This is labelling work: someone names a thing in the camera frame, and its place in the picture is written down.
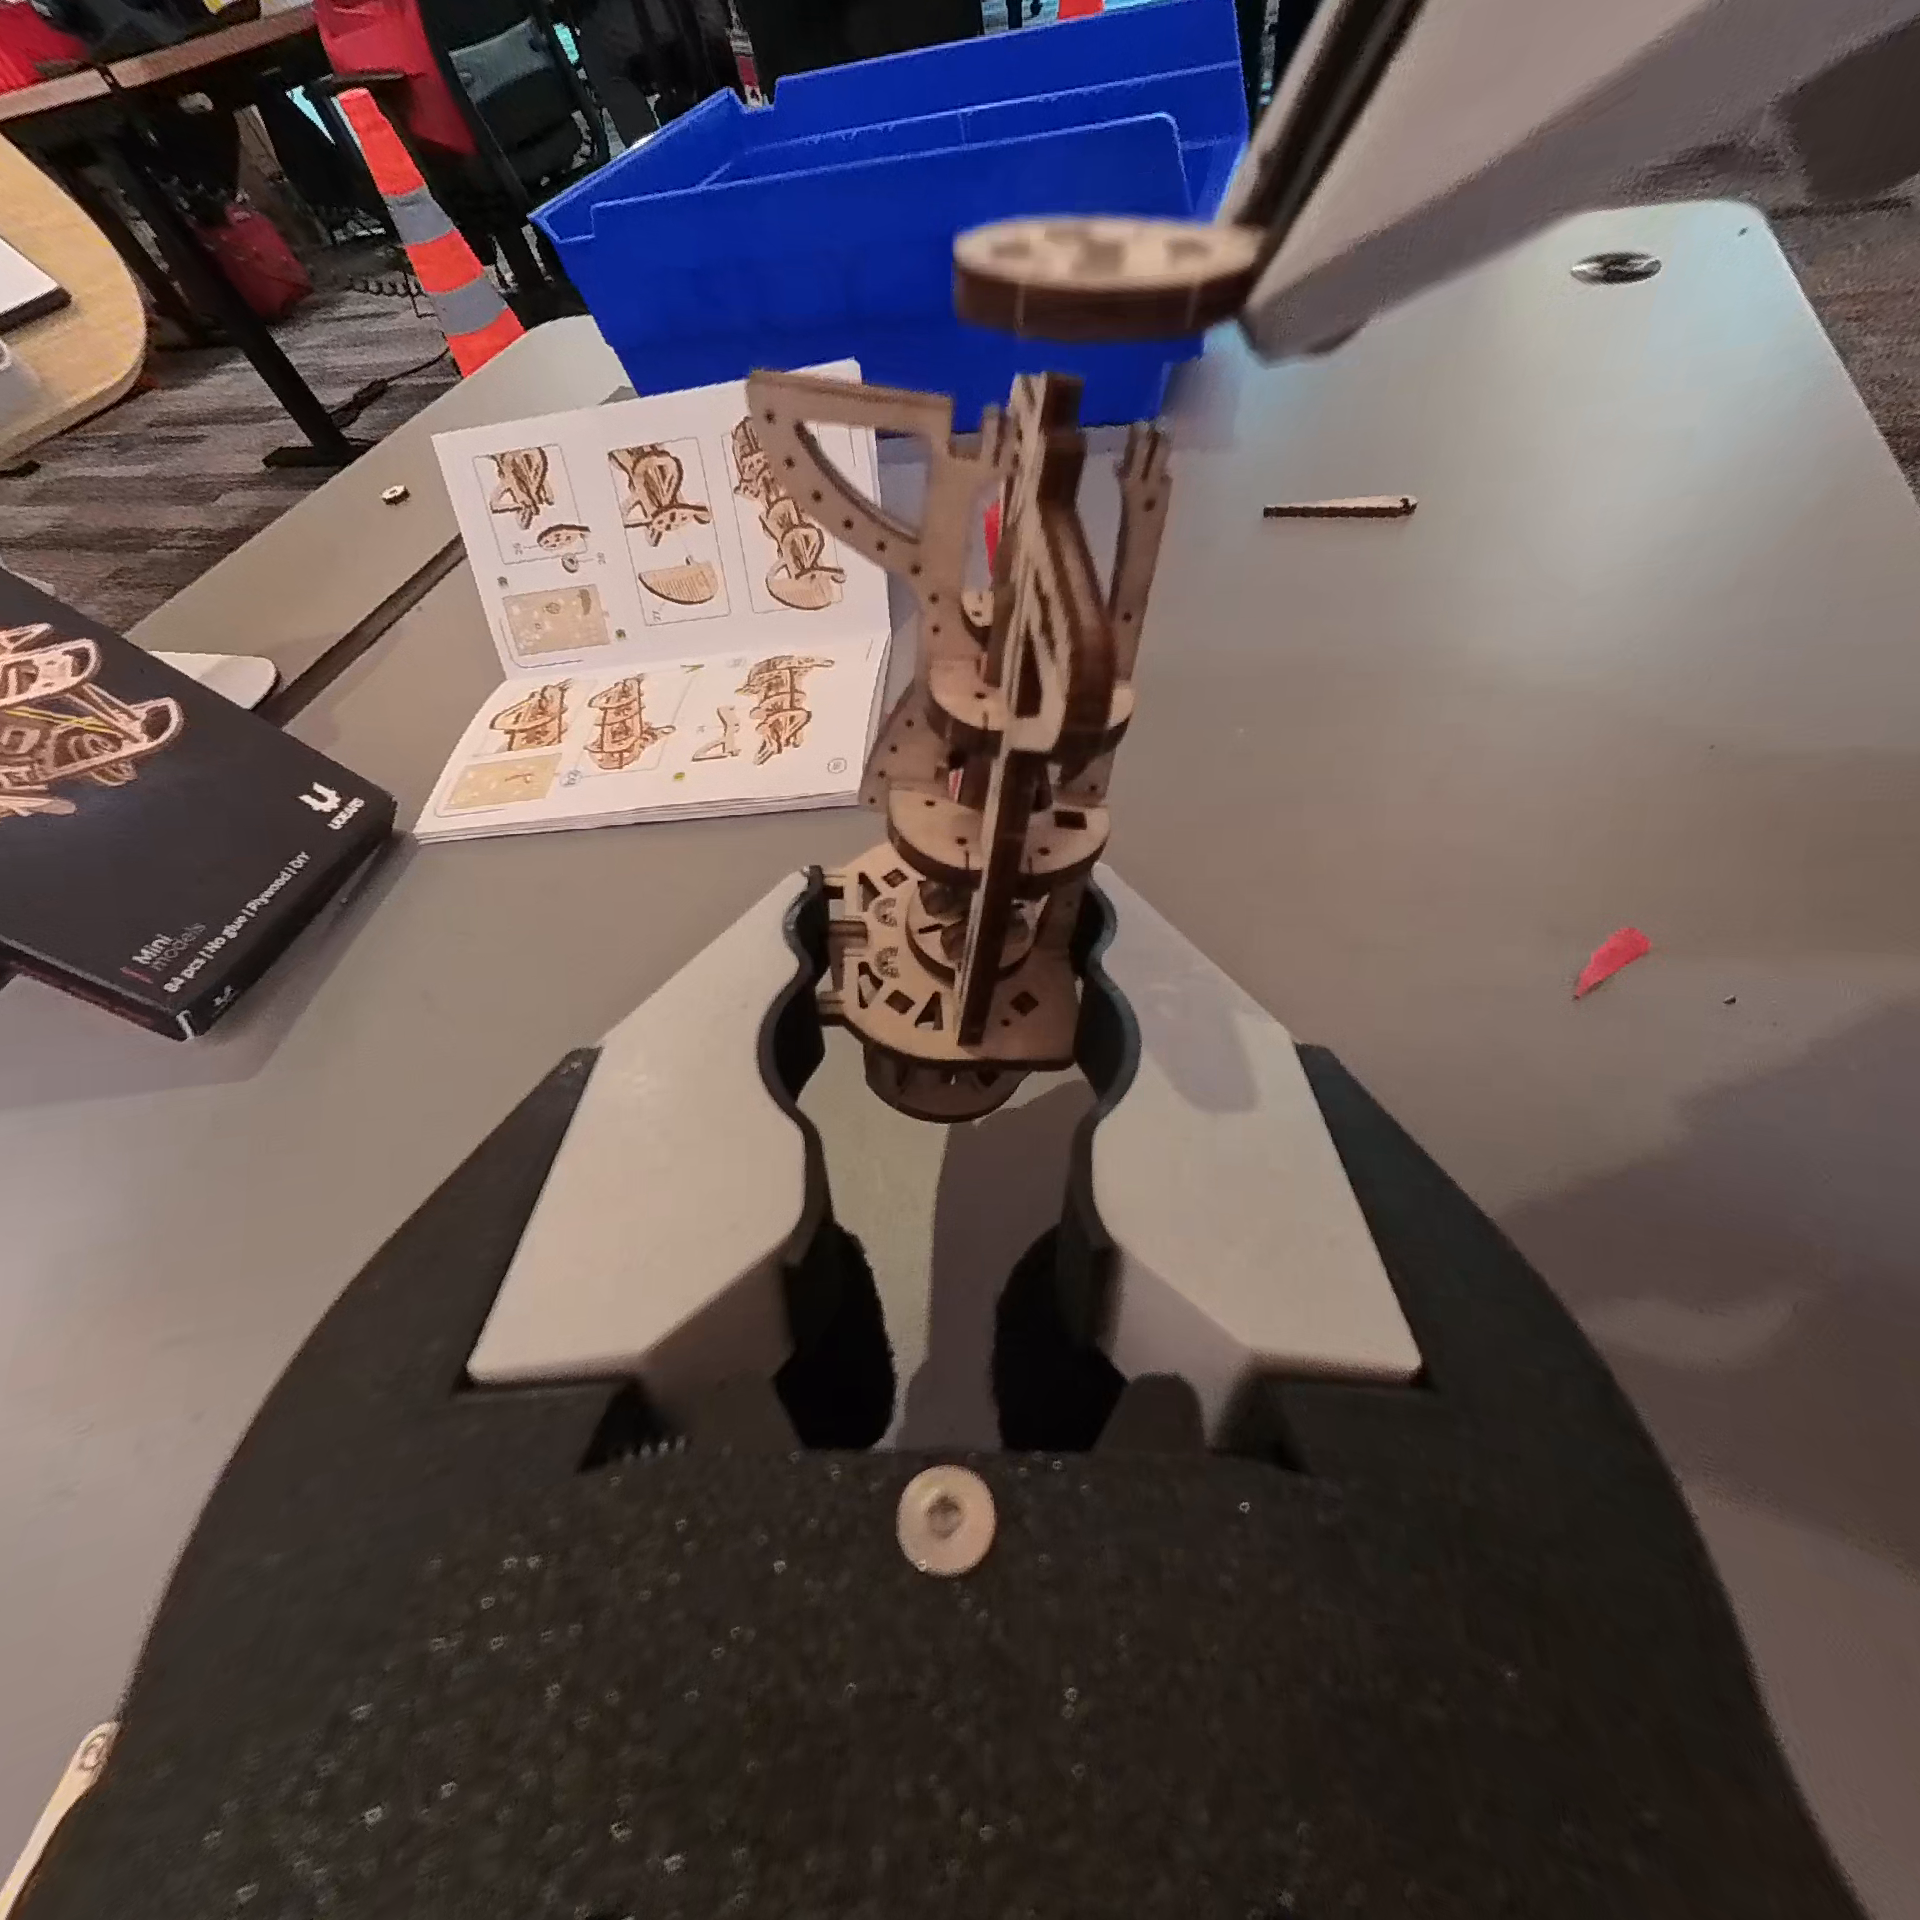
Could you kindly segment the blue plastic bin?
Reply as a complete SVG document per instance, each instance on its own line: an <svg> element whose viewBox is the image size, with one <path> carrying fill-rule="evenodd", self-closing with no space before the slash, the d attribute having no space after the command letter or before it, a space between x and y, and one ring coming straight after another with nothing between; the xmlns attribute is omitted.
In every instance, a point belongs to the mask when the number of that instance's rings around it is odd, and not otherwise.
<svg viewBox="0 0 1920 1920"><path fill-rule="evenodd" d="M1123 8L709 99L534 214L639 396L855 361L963 428L1022 371L1157 416L1205 335L1028 344L954 315L954 238L1055 214L1205 222L1245 142L1235 4Z"/></svg>

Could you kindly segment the orange traffic cone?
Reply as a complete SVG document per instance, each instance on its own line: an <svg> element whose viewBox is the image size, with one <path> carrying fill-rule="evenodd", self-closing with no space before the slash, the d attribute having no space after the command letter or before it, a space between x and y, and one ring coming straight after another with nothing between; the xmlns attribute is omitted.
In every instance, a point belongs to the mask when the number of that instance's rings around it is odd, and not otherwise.
<svg viewBox="0 0 1920 1920"><path fill-rule="evenodd" d="M382 196L401 248L449 344L453 366L470 377L524 336L524 324L457 232L367 88L345 88L337 104Z"/></svg>

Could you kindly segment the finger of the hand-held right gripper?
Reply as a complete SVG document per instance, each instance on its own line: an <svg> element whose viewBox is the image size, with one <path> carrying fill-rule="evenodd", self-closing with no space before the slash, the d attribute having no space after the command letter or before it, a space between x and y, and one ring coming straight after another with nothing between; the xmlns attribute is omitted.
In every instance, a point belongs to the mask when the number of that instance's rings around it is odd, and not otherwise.
<svg viewBox="0 0 1920 1920"><path fill-rule="evenodd" d="M1261 243L1238 332L1263 361L1340 346L1772 113L1855 186L1908 80L1915 3L1324 4L1219 214Z"/></svg>

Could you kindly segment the wooden parts sheet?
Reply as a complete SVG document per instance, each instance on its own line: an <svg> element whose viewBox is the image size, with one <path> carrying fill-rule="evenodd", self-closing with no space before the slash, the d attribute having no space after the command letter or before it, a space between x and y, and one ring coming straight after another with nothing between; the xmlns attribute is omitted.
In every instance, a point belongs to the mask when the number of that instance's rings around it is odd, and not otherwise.
<svg viewBox="0 0 1920 1920"><path fill-rule="evenodd" d="M39 1867L46 1850L60 1833L67 1818L74 1808L85 1800L85 1795L106 1776L107 1760L113 1756L114 1740L118 1735L118 1722L107 1720L93 1727L71 1756L65 1774L47 1798L46 1806L42 1808L33 1833L27 1835L26 1844L21 1848L11 1870L7 1873L2 1886L2 1919L11 1919L23 1894L33 1883L33 1874Z"/></svg>

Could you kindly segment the white instruction booklet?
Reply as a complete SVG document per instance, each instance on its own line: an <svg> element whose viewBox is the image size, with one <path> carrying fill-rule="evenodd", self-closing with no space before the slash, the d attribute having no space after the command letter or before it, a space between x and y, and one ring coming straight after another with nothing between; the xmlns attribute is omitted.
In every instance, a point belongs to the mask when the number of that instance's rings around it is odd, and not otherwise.
<svg viewBox="0 0 1920 1920"><path fill-rule="evenodd" d="M785 476L745 383L435 448L502 682L419 841L857 800L890 585Z"/></svg>

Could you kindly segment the red office chair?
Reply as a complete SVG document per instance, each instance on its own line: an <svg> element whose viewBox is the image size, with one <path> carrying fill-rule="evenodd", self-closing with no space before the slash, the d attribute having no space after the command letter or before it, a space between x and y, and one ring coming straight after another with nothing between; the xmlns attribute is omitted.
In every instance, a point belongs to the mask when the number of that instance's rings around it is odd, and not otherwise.
<svg viewBox="0 0 1920 1920"><path fill-rule="evenodd" d="M334 78L385 88L385 113L427 150L477 155L461 94L449 83L422 3L315 3Z"/></svg>

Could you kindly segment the black model kit box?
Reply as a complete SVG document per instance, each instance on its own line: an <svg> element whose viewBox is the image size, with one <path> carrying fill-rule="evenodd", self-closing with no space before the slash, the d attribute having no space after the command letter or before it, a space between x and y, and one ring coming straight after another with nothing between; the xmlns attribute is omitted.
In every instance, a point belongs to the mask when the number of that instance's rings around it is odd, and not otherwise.
<svg viewBox="0 0 1920 1920"><path fill-rule="evenodd" d="M371 779L5 574L5 983L197 1041L395 824Z"/></svg>

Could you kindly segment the wooden mechanical model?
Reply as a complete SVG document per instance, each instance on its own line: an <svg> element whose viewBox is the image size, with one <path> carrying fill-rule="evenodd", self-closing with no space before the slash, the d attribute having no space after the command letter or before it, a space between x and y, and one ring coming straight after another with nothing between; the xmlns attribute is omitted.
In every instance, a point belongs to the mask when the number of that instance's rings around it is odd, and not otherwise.
<svg viewBox="0 0 1920 1920"><path fill-rule="evenodd" d="M909 590L914 666L860 800L885 840L826 879L826 1020L871 1091L914 1121L994 1114L1071 1063L1076 930L1114 832L1114 760L1170 506L1170 448L1127 431L1110 570L1079 496L1084 384L1017 375L973 436L940 394L814 372L749 375L766 448L828 531ZM981 516L1001 504L987 579Z"/></svg>

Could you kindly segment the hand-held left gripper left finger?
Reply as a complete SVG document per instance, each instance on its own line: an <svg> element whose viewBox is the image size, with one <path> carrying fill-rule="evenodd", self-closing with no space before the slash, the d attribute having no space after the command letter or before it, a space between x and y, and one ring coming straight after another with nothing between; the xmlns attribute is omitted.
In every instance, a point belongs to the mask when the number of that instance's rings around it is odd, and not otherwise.
<svg viewBox="0 0 1920 1920"><path fill-rule="evenodd" d="M820 903L817 879L781 879L604 1035L470 1350L476 1385L718 1387L790 1361L786 1275L830 1207L797 1104Z"/></svg>

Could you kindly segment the dark wooden desk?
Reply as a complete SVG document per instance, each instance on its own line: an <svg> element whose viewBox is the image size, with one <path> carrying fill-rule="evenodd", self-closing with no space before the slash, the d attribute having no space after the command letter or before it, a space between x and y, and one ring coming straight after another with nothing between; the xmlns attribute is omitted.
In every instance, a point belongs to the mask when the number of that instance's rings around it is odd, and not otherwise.
<svg viewBox="0 0 1920 1920"><path fill-rule="evenodd" d="M161 304L179 314L194 346L223 338L239 351L293 422L294 444L267 455L265 466L339 472L371 450L371 442L357 440L306 386L265 320L239 298L163 188L142 139L161 106L179 106L190 94L235 106L244 92L265 83L287 83L319 100L339 88L314 4L267 11L254 4L227 8L207 32L193 40L77 65L57 78L9 89L2 124L35 161L93 163L118 188L157 246L161 265L143 265L137 276L149 291L167 288Z"/></svg>

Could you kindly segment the red bag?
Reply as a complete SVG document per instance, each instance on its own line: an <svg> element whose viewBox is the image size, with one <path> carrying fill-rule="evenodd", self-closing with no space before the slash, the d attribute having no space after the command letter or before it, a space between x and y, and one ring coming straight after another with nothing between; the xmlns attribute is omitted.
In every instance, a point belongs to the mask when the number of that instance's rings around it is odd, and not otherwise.
<svg viewBox="0 0 1920 1920"><path fill-rule="evenodd" d="M199 241L259 320L287 320L315 294L298 252L277 224L249 204L230 204L212 219L199 222Z"/></svg>

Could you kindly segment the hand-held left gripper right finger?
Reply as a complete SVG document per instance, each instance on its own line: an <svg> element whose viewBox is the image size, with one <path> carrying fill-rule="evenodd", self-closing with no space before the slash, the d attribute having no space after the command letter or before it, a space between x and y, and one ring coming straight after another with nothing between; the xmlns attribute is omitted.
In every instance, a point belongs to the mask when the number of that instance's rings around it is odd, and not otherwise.
<svg viewBox="0 0 1920 1920"><path fill-rule="evenodd" d="M1423 1370L1289 1028L1123 881L1095 912L1063 1307L1124 1378Z"/></svg>

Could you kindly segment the oval wooden disc part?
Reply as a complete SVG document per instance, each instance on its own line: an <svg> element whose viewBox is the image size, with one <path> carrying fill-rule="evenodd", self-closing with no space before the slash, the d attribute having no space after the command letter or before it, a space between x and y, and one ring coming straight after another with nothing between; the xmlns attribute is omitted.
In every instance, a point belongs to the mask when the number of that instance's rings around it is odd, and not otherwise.
<svg viewBox="0 0 1920 1920"><path fill-rule="evenodd" d="M961 232L963 322L1063 346L1203 335L1235 318L1267 255L1259 228L1141 216L1046 216Z"/></svg>

